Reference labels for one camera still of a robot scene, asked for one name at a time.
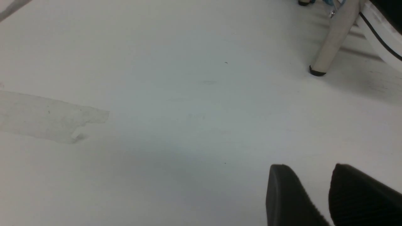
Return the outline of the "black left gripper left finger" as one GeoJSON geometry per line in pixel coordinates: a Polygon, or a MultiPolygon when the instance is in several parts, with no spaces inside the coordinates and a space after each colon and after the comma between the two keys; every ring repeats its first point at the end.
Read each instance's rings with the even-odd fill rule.
{"type": "Polygon", "coordinates": [[[296,173],[285,164],[269,169],[266,192],[268,226],[329,226],[296,173]]]}

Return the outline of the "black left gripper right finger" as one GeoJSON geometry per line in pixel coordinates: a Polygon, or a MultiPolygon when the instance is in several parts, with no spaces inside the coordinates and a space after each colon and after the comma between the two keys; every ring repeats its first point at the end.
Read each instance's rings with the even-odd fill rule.
{"type": "Polygon", "coordinates": [[[336,164],[328,200],[336,226],[402,224],[401,193],[348,164],[336,164]]]}

